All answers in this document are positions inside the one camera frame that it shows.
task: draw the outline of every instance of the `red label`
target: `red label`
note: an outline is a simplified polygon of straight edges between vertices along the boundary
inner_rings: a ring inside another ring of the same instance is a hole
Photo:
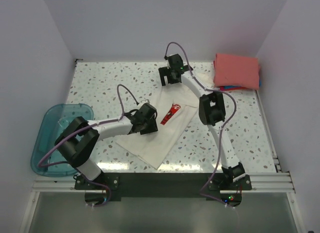
[[[161,125],[165,125],[168,120],[170,120],[170,118],[181,108],[180,105],[178,104],[172,104],[171,109],[169,110],[169,112],[165,115],[165,117],[163,118],[163,120],[161,121]]]

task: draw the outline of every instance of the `cable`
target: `cable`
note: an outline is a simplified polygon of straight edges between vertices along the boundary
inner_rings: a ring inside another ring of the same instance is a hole
[[[119,102],[120,102],[120,105],[121,105],[121,115],[120,115],[119,119],[107,119],[107,120],[101,121],[99,123],[100,125],[101,124],[112,123],[112,122],[118,122],[124,117],[124,115],[125,115],[125,107],[124,107],[124,103],[123,103],[123,101],[121,99],[121,96],[120,96],[120,91],[119,91],[120,87],[125,88],[132,95],[133,99],[137,103],[137,99],[135,98],[134,94],[126,86],[124,86],[123,84],[118,84],[117,87],[116,87],[116,93],[117,93],[117,96],[118,96],[118,99],[119,99]],[[92,127],[95,127],[97,125],[98,125],[97,123],[88,125],[86,127],[78,129],[77,131],[75,131],[75,132],[71,133],[70,135],[68,135],[66,138],[61,140],[57,145],[55,145],[47,154],[44,155],[44,157],[39,161],[37,167],[42,168],[42,167],[50,167],[50,166],[54,166],[54,165],[59,165],[59,164],[67,164],[68,163],[67,161],[59,161],[59,162],[53,162],[53,163],[49,163],[49,164],[43,164],[43,162],[46,159],[48,159],[55,150],[57,150],[63,143],[68,141],[70,138],[72,138],[72,137],[78,135],[79,133],[81,133],[83,131],[86,131],[86,130],[92,128]]]
[[[216,165],[214,167],[214,170],[211,174],[211,176],[209,177],[208,181],[203,185],[203,187],[200,189],[200,195],[203,196],[203,197],[207,197],[207,198],[211,198],[213,200],[216,200],[218,202],[221,202],[222,204],[225,204],[225,202],[223,202],[221,199],[219,198],[216,198],[212,195],[208,195],[208,194],[203,194],[202,191],[208,186],[209,182],[213,179],[215,173],[217,172],[217,169],[218,169],[218,166],[219,166],[219,162],[220,162],[220,158],[221,158],[221,149],[222,149],[222,134],[223,134],[223,131],[224,131],[224,127],[225,125],[232,119],[232,117],[234,117],[236,111],[237,111],[237,103],[236,103],[236,100],[227,92],[225,91],[221,91],[221,90],[217,90],[217,89],[209,89],[209,88],[206,88],[203,84],[201,84],[201,82],[196,78],[196,76],[194,75],[194,73],[192,72],[191,70],[191,66],[190,66],[190,63],[189,63],[189,59],[187,57],[187,53],[185,51],[185,49],[177,42],[170,42],[167,46],[166,46],[166,49],[165,49],[165,54],[164,54],[164,58],[166,59],[167,58],[167,53],[168,53],[168,49],[169,49],[169,46],[171,44],[175,44],[177,45],[178,47],[180,47],[180,49],[182,50],[183,54],[184,54],[184,57],[185,57],[185,61],[187,63],[187,66],[188,66],[188,70],[190,71],[190,74],[192,76],[192,78],[195,80],[195,82],[197,82],[197,84],[202,88],[204,89],[205,91],[207,92],[220,92],[222,94],[225,94],[227,95],[232,101],[233,101],[233,105],[234,105],[234,109],[233,109],[233,112],[231,114],[231,116],[223,123],[223,125],[221,126],[220,128],[220,133],[219,133],[219,146],[218,146],[218,158],[217,158],[217,161],[216,161]],[[238,216],[238,224],[237,224],[237,227],[236,227],[236,231],[235,232],[238,232],[238,228],[239,228],[239,223],[240,223],[240,219],[239,219],[239,214],[238,212],[235,210],[237,216]]]
[[[240,195],[242,196],[242,185],[240,185],[240,187],[238,187],[238,189],[236,189],[235,194],[238,194],[239,190],[240,190]]]
[[[139,102],[137,101],[137,99],[136,99],[136,97],[134,96],[134,94],[133,94],[126,86],[124,86],[123,84],[118,84],[117,90],[119,89],[119,87],[125,88],[125,89],[130,93],[130,95],[131,95],[132,98],[134,99],[135,103],[136,103],[137,105],[139,105]]]
[[[170,42],[167,47],[166,47],[166,50],[165,50],[165,57],[167,56],[167,53],[168,53],[168,48],[171,44],[175,44],[177,45],[178,47],[180,47],[180,49],[182,50],[183,54],[184,54],[184,57],[185,57],[185,60],[186,60],[186,63],[187,63],[187,66],[188,66],[188,69],[190,71],[190,74],[192,76],[192,78],[198,83],[198,85],[204,89],[205,91],[207,92],[220,92],[220,93],[223,93],[225,95],[227,95],[232,101],[233,101],[233,104],[234,104],[234,109],[233,109],[233,112],[231,114],[231,116],[223,123],[223,125],[221,126],[220,128],[220,133],[219,133],[219,146],[218,146],[218,158],[217,158],[217,161],[216,161],[216,165],[215,165],[215,168],[213,170],[213,173],[211,174],[210,178],[208,179],[208,181],[203,185],[203,187],[201,188],[200,192],[202,192],[204,190],[204,188],[206,188],[206,186],[208,186],[209,182],[213,179],[217,169],[218,169],[218,165],[219,165],[219,162],[220,162],[220,158],[221,158],[221,148],[222,148],[222,134],[223,134],[223,130],[224,130],[224,127],[225,125],[232,119],[232,117],[234,117],[236,111],[237,111],[237,103],[236,103],[236,100],[232,97],[232,95],[230,95],[229,93],[225,92],[225,91],[221,91],[221,90],[217,90],[217,89],[208,89],[206,88],[203,84],[201,84],[201,82],[196,78],[196,76],[194,75],[194,73],[192,72],[191,70],[191,66],[190,66],[190,63],[189,63],[189,59],[187,57],[187,53],[185,51],[185,49],[177,42]]]
[[[138,111],[138,109],[132,109],[129,111],[129,113],[132,114],[133,112],[137,112],[137,111]]]
[[[101,204],[92,204],[91,206],[92,206],[92,207],[102,207],[102,206],[104,206],[105,204],[107,204],[108,201],[110,201],[110,199],[111,199],[111,190],[110,190],[110,188],[109,188],[106,184],[100,184],[100,183],[93,182],[92,180],[89,180],[89,179],[88,179],[84,174],[82,174],[80,171],[78,171],[78,172],[81,174],[81,176],[82,176],[82,177],[86,180],[86,182],[88,182],[89,184],[95,185],[95,186],[98,186],[98,187],[105,188],[106,193],[109,192],[109,197],[106,197],[106,198],[104,199],[104,202],[103,202],[103,203],[101,203]]]

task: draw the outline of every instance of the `white towel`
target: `white towel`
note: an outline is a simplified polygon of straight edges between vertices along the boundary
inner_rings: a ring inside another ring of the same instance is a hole
[[[158,113],[158,131],[144,135],[122,135],[116,142],[158,169],[197,112],[199,100],[185,85],[170,84],[161,87],[150,99],[150,104]],[[175,113],[169,118],[167,114],[171,109]]]

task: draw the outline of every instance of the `translucent blue bin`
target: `translucent blue bin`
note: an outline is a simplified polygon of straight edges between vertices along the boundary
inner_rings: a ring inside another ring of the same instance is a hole
[[[35,173],[45,177],[65,177],[76,173],[69,164],[37,167],[42,157],[54,147],[56,139],[76,117],[83,117],[87,121],[92,120],[94,112],[86,104],[57,104],[45,113],[31,157],[31,168]],[[56,150],[43,164],[65,160]]]

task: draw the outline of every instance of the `speckled countertop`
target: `speckled countertop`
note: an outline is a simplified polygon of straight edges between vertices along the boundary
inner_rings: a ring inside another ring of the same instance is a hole
[[[137,99],[147,99],[161,87],[158,68],[163,62],[78,62],[69,90],[67,104],[84,103],[92,107],[94,118],[102,120],[121,114],[116,87],[127,86]],[[209,62],[193,62],[194,73],[203,81],[210,82],[213,65]],[[232,145],[248,173],[276,172],[272,150],[268,143],[263,119],[253,90],[231,92],[237,102],[237,112],[226,126]],[[135,104],[130,94],[121,91],[125,109]],[[233,110],[230,99],[224,97],[226,116]],[[198,114],[190,122],[179,140],[166,156],[158,170],[120,147],[115,138],[99,141],[91,158],[104,171],[111,172],[206,172],[213,171],[218,149],[202,125]]]

